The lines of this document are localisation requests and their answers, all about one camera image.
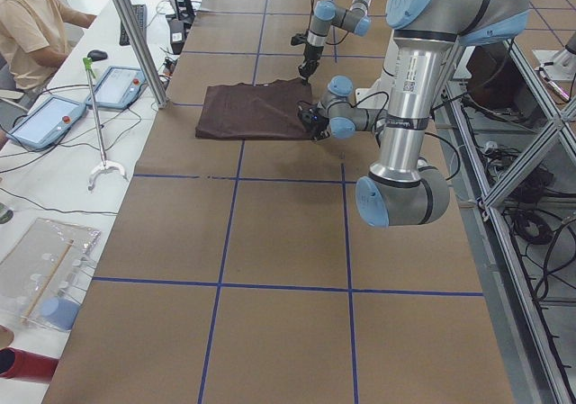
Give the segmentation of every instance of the tablet screen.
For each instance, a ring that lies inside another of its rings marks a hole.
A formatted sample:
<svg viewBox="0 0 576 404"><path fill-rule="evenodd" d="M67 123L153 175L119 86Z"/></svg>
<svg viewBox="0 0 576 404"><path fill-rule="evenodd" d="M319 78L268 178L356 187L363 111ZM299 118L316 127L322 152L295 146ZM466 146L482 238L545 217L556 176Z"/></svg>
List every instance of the tablet screen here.
<svg viewBox="0 0 576 404"><path fill-rule="evenodd" d="M62 122L64 116L78 107L76 103L52 98L36 113L22 123L12 135L31 143L40 143L54 128Z"/></svg>
<svg viewBox="0 0 576 404"><path fill-rule="evenodd" d="M138 69L113 68L98 86L98 103L119 103L138 75Z"/></svg>

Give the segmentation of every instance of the person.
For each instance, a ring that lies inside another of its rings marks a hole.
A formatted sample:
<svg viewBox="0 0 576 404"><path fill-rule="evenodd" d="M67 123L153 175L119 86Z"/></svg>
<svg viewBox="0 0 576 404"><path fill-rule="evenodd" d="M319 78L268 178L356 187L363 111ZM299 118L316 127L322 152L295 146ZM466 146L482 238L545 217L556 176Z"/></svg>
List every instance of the person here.
<svg viewBox="0 0 576 404"><path fill-rule="evenodd" d="M16 86L37 94L71 51L64 23L88 28L94 19L59 0L0 0L0 53ZM0 148L5 142L0 132Z"/></svg>

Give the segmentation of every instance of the keyboard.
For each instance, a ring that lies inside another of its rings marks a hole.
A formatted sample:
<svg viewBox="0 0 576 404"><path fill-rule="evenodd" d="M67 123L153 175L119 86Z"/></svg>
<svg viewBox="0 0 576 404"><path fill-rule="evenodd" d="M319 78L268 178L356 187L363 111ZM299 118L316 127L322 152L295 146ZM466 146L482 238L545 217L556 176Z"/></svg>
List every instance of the keyboard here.
<svg viewBox="0 0 576 404"><path fill-rule="evenodd" d="M136 14L138 26L144 35L144 40L146 40L146 6L144 4L135 4L132 6L132 11ZM130 46L130 38L122 22L120 22L120 45Z"/></svg>

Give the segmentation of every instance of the brown t-shirt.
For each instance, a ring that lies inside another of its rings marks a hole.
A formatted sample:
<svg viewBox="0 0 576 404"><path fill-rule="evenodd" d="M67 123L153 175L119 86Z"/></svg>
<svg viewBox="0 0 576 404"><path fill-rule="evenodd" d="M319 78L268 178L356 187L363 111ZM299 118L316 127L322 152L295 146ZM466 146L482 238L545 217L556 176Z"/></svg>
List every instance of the brown t-shirt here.
<svg viewBox="0 0 576 404"><path fill-rule="evenodd" d="M57 71L38 65L29 53L52 47L68 54L64 22L73 22L77 15L81 13L59 0L0 0L0 53L19 88L42 85Z"/></svg>

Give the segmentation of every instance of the folded cloth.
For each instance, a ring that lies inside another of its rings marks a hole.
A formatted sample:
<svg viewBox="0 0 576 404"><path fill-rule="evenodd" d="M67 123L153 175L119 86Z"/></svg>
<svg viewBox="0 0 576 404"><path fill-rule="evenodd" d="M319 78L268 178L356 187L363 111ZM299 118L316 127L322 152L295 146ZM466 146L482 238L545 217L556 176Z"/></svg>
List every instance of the folded cloth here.
<svg viewBox="0 0 576 404"><path fill-rule="evenodd" d="M310 139L298 118L298 102L311 103L300 78L267 85L210 86L196 126L200 139Z"/></svg>

